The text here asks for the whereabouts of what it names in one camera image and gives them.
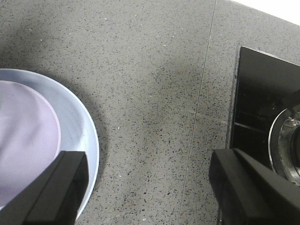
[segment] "light blue plate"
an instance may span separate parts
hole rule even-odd
[[[43,95],[55,110],[60,122],[60,150],[85,151],[89,184],[77,213],[78,218],[94,188],[99,165],[98,136],[89,112],[69,89],[41,74],[19,69],[0,69],[0,80],[24,84]]]

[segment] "lavender fabric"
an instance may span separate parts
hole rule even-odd
[[[49,102],[23,84],[0,81],[0,207],[58,155],[60,125]]]

